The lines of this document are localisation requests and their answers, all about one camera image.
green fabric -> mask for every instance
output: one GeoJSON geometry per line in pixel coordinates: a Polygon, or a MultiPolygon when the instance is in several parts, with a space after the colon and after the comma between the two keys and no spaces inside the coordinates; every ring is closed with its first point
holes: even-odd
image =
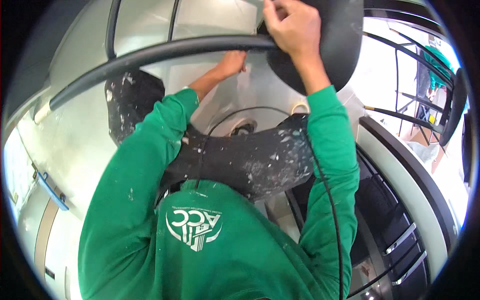
{"type": "MultiPolygon", "coordinates": [[[[448,59],[436,48],[430,47],[430,46],[425,46],[427,50],[429,50],[433,55],[438,57],[450,70],[454,70],[451,63],[448,61],[448,59]]],[[[433,59],[429,54],[426,52],[423,53],[423,56],[425,57],[425,60],[429,62],[432,66],[434,66],[437,70],[439,70],[443,75],[445,75],[447,78],[450,78],[450,74],[448,73],[445,68],[443,68],[436,60],[433,59]]],[[[428,72],[430,75],[430,88],[432,90],[435,89],[435,85],[438,86],[438,88],[441,88],[442,86],[445,86],[445,82],[440,79],[437,75],[435,75],[432,71],[428,72]]]]}
{"type": "MultiPolygon", "coordinates": [[[[336,203],[346,297],[357,230],[355,142],[332,86],[308,101],[308,134],[336,203]]],[[[187,181],[153,210],[197,107],[191,89],[156,103],[105,169],[80,237],[83,299],[338,299],[335,226],[319,180],[299,244],[218,182],[203,180],[195,190],[187,181]]]]}

hand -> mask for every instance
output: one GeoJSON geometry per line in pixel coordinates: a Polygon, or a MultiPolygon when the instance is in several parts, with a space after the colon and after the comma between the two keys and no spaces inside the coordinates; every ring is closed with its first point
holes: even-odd
{"type": "Polygon", "coordinates": [[[245,51],[227,51],[214,70],[220,74],[222,79],[227,79],[237,73],[247,71],[245,68],[246,58],[247,53],[245,51]]]}
{"type": "Polygon", "coordinates": [[[428,88],[427,98],[430,100],[430,102],[433,102],[436,94],[437,94],[437,89],[432,90],[431,87],[428,88]]]}
{"type": "Polygon", "coordinates": [[[264,0],[267,30],[293,60],[319,56],[321,20],[318,10],[297,0],[264,0]]]}

floor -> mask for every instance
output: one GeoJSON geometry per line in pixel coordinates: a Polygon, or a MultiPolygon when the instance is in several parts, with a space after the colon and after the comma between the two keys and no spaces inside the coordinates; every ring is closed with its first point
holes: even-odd
{"type": "MultiPolygon", "coordinates": [[[[93,1],[82,12],[56,54],[50,69],[51,88],[42,97],[48,101],[66,84],[85,71],[106,61],[103,28],[109,1],[93,1]]],[[[115,49],[119,55],[166,40],[173,1],[123,1],[120,7],[115,49]]],[[[254,33],[261,19],[259,0],[183,0],[177,16],[174,39],[217,34],[254,33]]],[[[405,42],[388,26],[427,44],[419,34],[401,24],[387,24],[376,19],[364,20],[364,31],[384,36],[394,42],[405,42]]],[[[221,59],[221,53],[210,53],[145,66],[143,70],[165,81],[167,93],[188,85],[221,59]]],[[[399,54],[401,91],[414,94],[416,62],[399,54]]],[[[230,78],[216,87],[194,113],[192,123],[207,131],[219,115],[239,108],[271,105],[289,111],[297,103],[306,103],[303,96],[280,81],[266,64],[262,53],[249,54],[247,72],[230,78]]],[[[380,42],[363,37],[357,68],[337,95],[347,107],[354,135],[358,118],[365,114],[363,105],[394,109],[396,70],[394,50],[380,42]]],[[[399,106],[406,99],[399,99],[399,106]]],[[[105,166],[116,150],[108,135],[107,106],[103,84],[99,84],[49,115],[42,123],[32,121],[32,111],[17,128],[25,148],[40,171],[50,174],[67,195],[66,204],[73,217],[83,222],[90,199],[105,166]]],[[[283,117],[275,112],[267,115],[251,111],[245,116],[258,121],[258,128],[276,126],[283,117]]],[[[372,113],[384,119],[388,127],[399,127],[396,118],[372,113]]],[[[267,201],[281,228],[294,240],[300,233],[289,212],[284,195],[267,201]]]]}

white logo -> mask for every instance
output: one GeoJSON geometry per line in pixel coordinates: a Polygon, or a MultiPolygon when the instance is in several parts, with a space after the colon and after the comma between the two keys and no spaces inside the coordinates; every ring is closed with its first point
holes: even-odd
{"type": "Polygon", "coordinates": [[[222,230],[223,224],[220,224],[218,231],[214,230],[218,228],[218,226],[215,227],[215,225],[218,219],[220,219],[221,212],[196,207],[173,206],[172,208],[175,209],[173,213],[181,215],[182,218],[178,222],[169,222],[168,216],[165,214],[168,230],[173,237],[179,241],[183,241],[194,251],[200,251],[203,249],[204,243],[214,241],[222,230]],[[181,235],[174,230],[180,231],[179,228],[181,228],[181,235]]]}

wooden panel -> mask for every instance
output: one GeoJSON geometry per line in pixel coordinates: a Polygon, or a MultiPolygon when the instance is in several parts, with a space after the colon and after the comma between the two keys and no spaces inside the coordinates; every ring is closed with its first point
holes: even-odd
{"type": "Polygon", "coordinates": [[[38,234],[36,236],[35,243],[35,267],[40,274],[40,278],[45,282],[45,254],[47,252],[48,237],[50,236],[50,230],[52,229],[53,220],[57,215],[59,207],[50,199],[47,203],[47,207],[40,221],[40,227],[38,228],[38,234]]]}

